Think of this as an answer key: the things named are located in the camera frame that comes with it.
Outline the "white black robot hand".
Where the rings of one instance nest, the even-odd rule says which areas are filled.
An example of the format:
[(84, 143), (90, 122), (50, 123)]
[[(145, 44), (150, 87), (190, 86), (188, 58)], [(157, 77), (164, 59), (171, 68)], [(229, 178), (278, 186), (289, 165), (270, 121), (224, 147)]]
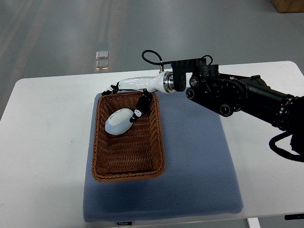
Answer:
[(160, 91), (164, 94), (170, 94), (175, 91), (173, 85), (172, 72), (161, 72), (155, 77), (135, 77), (128, 78), (110, 85), (102, 95), (116, 94), (119, 91), (141, 91), (142, 94), (138, 99), (136, 109), (133, 112), (130, 122), (138, 120), (149, 108), (152, 102), (152, 93)]

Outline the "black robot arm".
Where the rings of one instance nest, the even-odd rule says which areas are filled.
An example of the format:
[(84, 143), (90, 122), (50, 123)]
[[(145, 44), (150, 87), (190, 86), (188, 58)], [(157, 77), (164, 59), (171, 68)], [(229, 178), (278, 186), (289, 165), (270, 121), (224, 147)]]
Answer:
[(304, 160), (304, 99), (271, 89), (259, 76), (219, 72), (206, 56), (172, 61), (173, 86), (189, 100), (229, 117), (243, 111), (280, 129), (269, 141), (276, 154), (288, 160)]

